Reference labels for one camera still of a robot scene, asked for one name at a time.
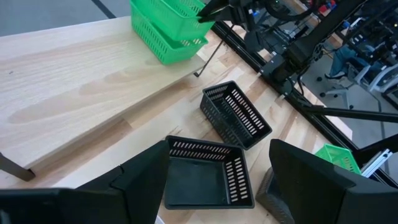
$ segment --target black bracket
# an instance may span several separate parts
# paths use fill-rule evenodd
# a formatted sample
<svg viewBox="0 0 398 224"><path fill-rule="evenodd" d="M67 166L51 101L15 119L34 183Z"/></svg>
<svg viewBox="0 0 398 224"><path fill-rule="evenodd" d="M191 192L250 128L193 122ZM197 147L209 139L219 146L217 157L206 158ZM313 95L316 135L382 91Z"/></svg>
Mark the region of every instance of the black bracket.
<svg viewBox="0 0 398 224"><path fill-rule="evenodd" d="M0 153L0 169L12 174L21 180L30 181L35 178L35 174L30 169L25 169L20 165L12 162Z"/></svg>

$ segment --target light wood surface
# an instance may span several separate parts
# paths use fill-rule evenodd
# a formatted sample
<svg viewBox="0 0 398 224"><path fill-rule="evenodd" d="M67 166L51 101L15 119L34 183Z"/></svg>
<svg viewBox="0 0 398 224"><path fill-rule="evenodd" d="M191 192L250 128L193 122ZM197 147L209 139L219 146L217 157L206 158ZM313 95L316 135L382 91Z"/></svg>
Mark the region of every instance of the light wood surface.
<svg viewBox="0 0 398 224"><path fill-rule="evenodd" d="M207 60L220 39L212 32L206 38L209 44L198 55ZM270 58L267 52L262 54ZM166 135L218 141L221 139L199 109L202 89L234 80L273 132L245 152L251 186L256 193L270 168L269 144L271 139L282 139L308 152L315 152L328 142L304 117L295 111L283 97L265 84L258 74L227 45L222 45L202 76L190 75L164 90L161 94L125 113L113 124L97 130L53 156L46 165L35 166L36 179L23 182L0 172L2 188L71 187L75 188L108 170L122 164L147 149ZM321 102L305 89L305 96L314 104ZM351 137L352 132L339 119L337 125ZM159 215L166 224L178 223L277 223L262 206L256 203L249 210L166 210L160 206Z"/></svg>
<svg viewBox="0 0 398 224"><path fill-rule="evenodd" d="M30 168L204 65L162 65L130 17L0 38L0 150Z"/></svg>
<svg viewBox="0 0 398 224"><path fill-rule="evenodd" d="M301 14L308 10L308 7L305 6L303 3L301 3L299 0L282 0L282 2L290 9L293 10L297 14ZM327 16L329 14L330 10L327 10L326 12L322 13L324 16ZM307 20L307 25L314 28L316 27L320 19L312 14L310 17L306 18ZM333 33L327 40L334 48L339 48L343 44L343 40L337 36L337 34Z"/></svg>

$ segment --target wooden board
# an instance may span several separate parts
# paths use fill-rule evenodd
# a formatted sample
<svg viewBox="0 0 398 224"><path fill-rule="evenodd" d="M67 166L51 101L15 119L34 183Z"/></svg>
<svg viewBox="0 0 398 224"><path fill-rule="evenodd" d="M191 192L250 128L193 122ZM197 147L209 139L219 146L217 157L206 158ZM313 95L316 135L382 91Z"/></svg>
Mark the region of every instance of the wooden board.
<svg viewBox="0 0 398 224"><path fill-rule="evenodd" d="M0 37L0 150L30 168L203 64L162 65L130 17Z"/></svg>
<svg viewBox="0 0 398 224"><path fill-rule="evenodd" d="M207 60L220 39L212 32L206 38L209 44L198 55ZM234 80L248 96L273 132L245 151L251 186L257 192L260 181L270 168L269 144L277 138L308 152L315 152L328 142L283 97L265 84L259 75L227 45L222 45L200 78L190 75L151 100L122 115L106 129L97 130L52 158L46 166L35 166L36 179L26 183L0 172L0 187L71 187L75 188L104 174L157 141L173 134L188 138L221 142L205 115L199 109L202 89ZM305 96L315 104L319 100L305 89ZM338 124L347 134L351 130ZM160 206L159 215L166 224L179 223L277 223L271 214L256 203L249 210L166 210Z"/></svg>

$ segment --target gray floor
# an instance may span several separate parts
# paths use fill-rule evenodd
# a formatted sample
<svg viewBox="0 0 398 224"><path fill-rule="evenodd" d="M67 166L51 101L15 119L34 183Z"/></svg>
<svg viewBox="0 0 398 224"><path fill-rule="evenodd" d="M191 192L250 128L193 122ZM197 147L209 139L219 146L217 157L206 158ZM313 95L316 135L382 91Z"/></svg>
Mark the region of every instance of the gray floor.
<svg viewBox="0 0 398 224"><path fill-rule="evenodd" d="M117 17L130 15L128 0L102 0L104 5ZM36 30L70 26L85 22L99 21L107 17L91 2L91 0L1 0L0 1L0 36L31 32ZM319 95L319 93L331 88L326 81L316 82L317 76L328 73L331 58L324 56L320 61L312 65L303 77L306 86ZM377 111L377 101L368 93L355 86L350 89L351 104L358 110ZM380 95L377 98L382 103L384 112L397 113L397 111ZM327 96L322 102L328 107L342 108L341 98ZM353 141L359 147L367 146L380 139L381 125L374 121L356 119L344 119L343 121L353 130ZM386 136L398 133L398 124L386 123ZM398 156L395 155L390 163L389 170L398 180Z"/></svg>
<svg viewBox="0 0 398 224"><path fill-rule="evenodd" d="M317 96L332 88L332 84L325 79L323 79L322 82L316 81L317 77L323 77L325 73L329 73L331 63L332 59L325 55L321 60L314 63L303 76L303 82L306 87ZM380 93L374 93L374 96L380 101L383 112L398 113ZM340 96L334 98L329 95L320 99L327 107L345 108L343 99ZM353 86L349 89L349 100L356 110L379 111L377 100L359 86ZM353 130L353 142L358 147L365 147L383 139L381 123L378 121L365 121L351 118L342 118L342 120ZM386 138L397 134L398 124L384 123L384 131ZM384 169L398 181L398 154L394 154L389 159L388 167Z"/></svg>

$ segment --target person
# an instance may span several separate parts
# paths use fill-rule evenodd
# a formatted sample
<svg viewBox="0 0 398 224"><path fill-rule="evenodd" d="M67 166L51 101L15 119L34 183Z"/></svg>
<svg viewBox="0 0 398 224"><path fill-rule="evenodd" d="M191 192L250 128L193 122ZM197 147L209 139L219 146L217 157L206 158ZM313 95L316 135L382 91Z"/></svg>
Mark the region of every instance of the person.
<svg viewBox="0 0 398 224"><path fill-rule="evenodd" d="M373 52L374 48L366 45L366 50L369 52ZM369 63L365 61L363 58L359 57L355 50L350 49L347 45L340 47L333 56L333 63L330 68L330 72L327 75L328 78L341 78L346 76L348 73L348 66L347 62L354 59L363 67L368 66ZM370 72L379 71L382 65L380 63L374 63L371 68L369 69Z"/></svg>

